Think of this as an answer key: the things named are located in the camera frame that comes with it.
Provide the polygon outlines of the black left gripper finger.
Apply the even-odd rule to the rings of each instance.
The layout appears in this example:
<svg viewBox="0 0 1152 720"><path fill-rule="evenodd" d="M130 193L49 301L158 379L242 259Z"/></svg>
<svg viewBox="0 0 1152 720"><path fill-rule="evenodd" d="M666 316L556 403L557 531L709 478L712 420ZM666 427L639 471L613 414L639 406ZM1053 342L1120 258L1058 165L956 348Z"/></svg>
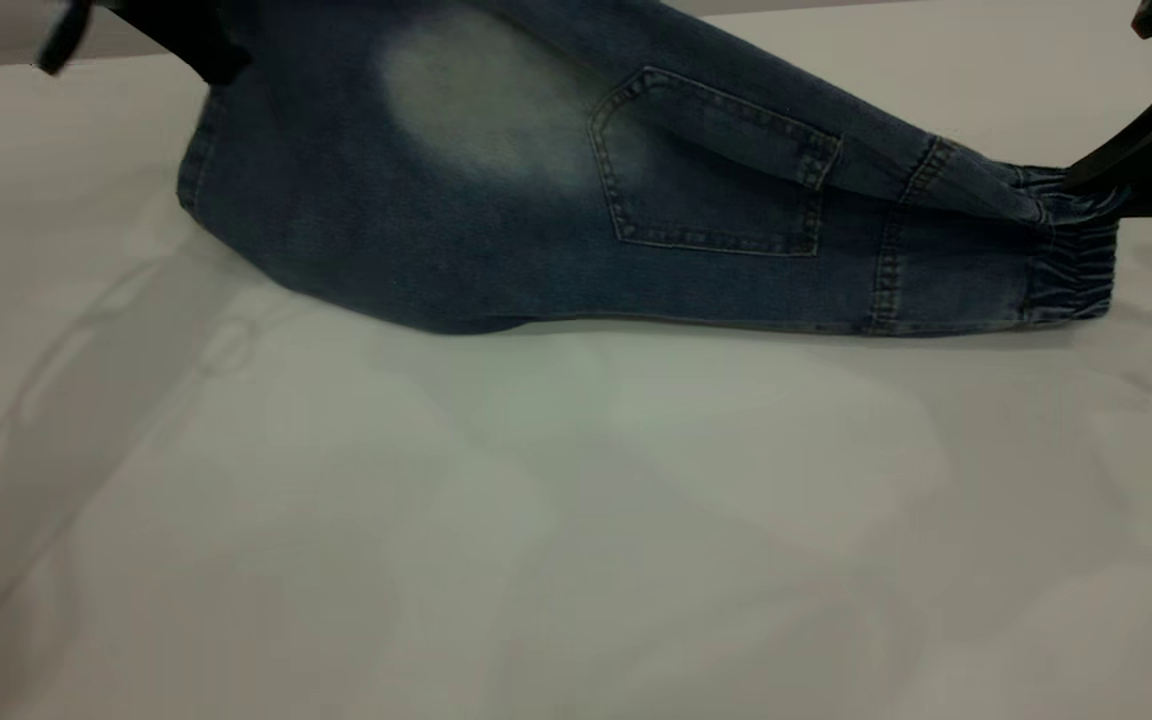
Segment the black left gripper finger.
<svg viewBox="0 0 1152 720"><path fill-rule="evenodd" d="M103 1L101 6L151 38L210 86L229 85L251 55L223 28L215 1Z"/></svg>

